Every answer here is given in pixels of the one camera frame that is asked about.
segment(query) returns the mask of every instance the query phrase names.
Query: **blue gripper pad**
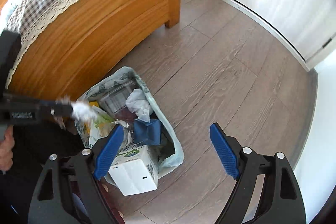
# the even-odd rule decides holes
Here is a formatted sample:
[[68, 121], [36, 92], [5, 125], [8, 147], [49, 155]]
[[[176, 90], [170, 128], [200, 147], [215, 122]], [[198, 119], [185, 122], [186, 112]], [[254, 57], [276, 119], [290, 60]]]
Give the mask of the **blue gripper pad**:
[[237, 179], [239, 177], [237, 158], [215, 124], [210, 126], [210, 139], [226, 173], [233, 176], [234, 179]]
[[109, 171], [114, 158], [124, 140], [124, 128], [120, 125], [116, 125], [113, 129], [113, 135], [109, 138], [104, 148], [100, 151], [97, 159], [96, 166], [93, 172], [95, 179], [100, 180]]

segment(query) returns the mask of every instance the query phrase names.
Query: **silver bolt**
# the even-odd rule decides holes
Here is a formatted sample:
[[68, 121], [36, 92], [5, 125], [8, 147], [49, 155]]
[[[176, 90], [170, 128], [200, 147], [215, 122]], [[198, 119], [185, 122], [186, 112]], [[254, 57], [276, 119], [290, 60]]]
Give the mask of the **silver bolt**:
[[86, 155], [88, 155], [90, 153], [91, 153], [91, 150], [88, 149], [88, 148], [85, 148], [85, 149], [82, 150], [82, 155], [84, 155], [84, 156], [86, 156]]
[[57, 155], [56, 154], [50, 155], [49, 160], [55, 160], [55, 159], [57, 159]]
[[284, 155], [284, 153], [282, 153], [282, 152], [278, 152], [278, 153], [277, 153], [277, 157], [278, 157], [279, 159], [284, 159], [284, 158], [285, 158], [285, 155]]
[[244, 147], [244, 148], [243, 148], [243, 152], [244, 152], [245, 154], [251, 154], [251, 153], [252, 153], [252, 149], [249, 148], [249, 147]]

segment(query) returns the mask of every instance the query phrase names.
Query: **wall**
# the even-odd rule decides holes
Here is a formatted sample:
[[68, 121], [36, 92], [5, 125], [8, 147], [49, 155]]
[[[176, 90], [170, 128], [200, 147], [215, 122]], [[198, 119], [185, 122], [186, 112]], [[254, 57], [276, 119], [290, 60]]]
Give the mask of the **wall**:
[[294, 170], [307, 223], [320, 211], [336, 185], [336, 51], [315, 69], [318, 89], [314, 117]]

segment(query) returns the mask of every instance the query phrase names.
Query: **wooden bed frame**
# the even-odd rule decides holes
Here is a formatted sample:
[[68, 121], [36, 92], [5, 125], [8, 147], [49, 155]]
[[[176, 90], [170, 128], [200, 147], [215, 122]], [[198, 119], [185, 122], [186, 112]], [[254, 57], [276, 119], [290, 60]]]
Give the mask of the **wooden bed frame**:
[[179, 14], [180, 0], [80, 0], [30, 46], [9, 90], [76, 100], [155, 29], [178, 23]]

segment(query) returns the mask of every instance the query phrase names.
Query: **person's leg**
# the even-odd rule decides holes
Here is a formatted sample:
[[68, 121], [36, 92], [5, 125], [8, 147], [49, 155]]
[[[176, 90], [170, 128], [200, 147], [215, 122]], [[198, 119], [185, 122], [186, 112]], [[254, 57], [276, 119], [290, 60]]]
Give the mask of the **person's leg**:
[[26, 223], [41, 164], [53, 153], [60, 157], [73, 156], [84, 146], [79, 135], [61, 130], [51, 122], [14, 127], [13, 136], [13, 166], [6, 175], [0, 172], [0, 196], [7, 208], [12, 206], [22, 223]]

